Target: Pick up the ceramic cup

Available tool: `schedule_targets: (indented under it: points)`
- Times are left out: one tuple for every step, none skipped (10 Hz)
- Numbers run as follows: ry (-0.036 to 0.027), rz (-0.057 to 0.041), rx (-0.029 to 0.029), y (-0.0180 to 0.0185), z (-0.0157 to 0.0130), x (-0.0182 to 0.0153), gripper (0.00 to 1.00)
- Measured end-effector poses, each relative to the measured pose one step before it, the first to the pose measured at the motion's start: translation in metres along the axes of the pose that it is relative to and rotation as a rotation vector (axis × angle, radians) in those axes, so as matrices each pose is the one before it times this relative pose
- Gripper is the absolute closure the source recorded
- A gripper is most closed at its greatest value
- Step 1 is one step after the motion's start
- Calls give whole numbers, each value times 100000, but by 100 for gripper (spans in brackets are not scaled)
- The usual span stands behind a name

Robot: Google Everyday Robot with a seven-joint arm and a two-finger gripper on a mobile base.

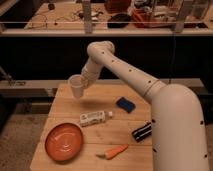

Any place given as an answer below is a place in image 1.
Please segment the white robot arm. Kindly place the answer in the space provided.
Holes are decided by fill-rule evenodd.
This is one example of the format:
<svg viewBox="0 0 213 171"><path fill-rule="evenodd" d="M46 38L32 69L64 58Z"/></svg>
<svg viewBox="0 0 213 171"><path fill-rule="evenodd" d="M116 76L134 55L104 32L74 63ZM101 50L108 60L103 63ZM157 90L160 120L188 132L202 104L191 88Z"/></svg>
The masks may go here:
<svg viewBox="0 0 213 171"><path fill-rule="evenodd" d="M110 41L87 47L82 69L91 85L106 67L151 104L153 171L210 171L205 122L196 94L180 84L165 84L114 55Z"/></svg>

